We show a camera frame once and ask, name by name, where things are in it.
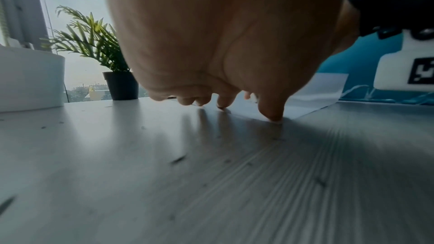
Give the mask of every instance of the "light gray floor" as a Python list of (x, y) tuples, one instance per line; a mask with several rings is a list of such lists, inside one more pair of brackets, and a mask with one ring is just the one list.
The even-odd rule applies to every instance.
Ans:
[(11, 197), (2, 244), (431, 244), (434, 108), (338, 103), (280, 126), (148, 99), (0, 114)]

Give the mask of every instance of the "potted plant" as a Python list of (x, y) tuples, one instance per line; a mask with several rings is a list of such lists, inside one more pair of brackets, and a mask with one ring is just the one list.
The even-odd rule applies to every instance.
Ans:
[(59, 6), (57, 14), (68, 14), (72, 20), (66, 25), (68, 32), (54, 30), (54, 37), (45, 46), (58, 52), (75, 52), (93, 58), (111, 72), (104, 72), (113, 100), (138, 98), (138, 83), (125, 62), (114, 28), (69, 7)]

